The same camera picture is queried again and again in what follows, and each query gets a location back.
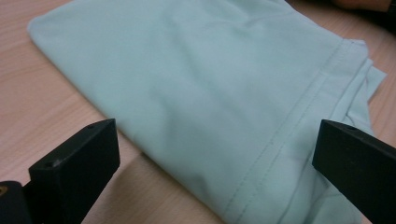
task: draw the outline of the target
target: mint green fabric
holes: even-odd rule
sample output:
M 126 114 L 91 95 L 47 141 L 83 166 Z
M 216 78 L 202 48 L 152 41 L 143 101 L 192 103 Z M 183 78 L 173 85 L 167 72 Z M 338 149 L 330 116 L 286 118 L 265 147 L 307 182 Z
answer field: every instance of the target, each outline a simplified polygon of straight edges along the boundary
M 77 0 L 33 41 L 228 223 L 360 223 L 311 165 L 322 119 L 371 133 L 367 48 L 280 0 Z

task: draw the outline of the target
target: wooden table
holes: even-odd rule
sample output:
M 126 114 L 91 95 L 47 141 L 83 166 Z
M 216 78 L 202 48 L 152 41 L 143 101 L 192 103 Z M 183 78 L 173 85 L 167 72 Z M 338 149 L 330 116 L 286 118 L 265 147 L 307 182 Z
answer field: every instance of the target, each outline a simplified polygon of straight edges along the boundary
M 29 181 L 27 169 L 87 124 L 104 119 L 35 47 L 33 17 L 68 0 L 0 0 L 0 180 Z M 388 73 L 370 102 L 375 133 L 396 147 L 396 38 L 356 13 L 312 0 L 290 3 L 319 25 L 366 41 Z M 221 223 L 119 133 L 121 167 L 84 223 Z

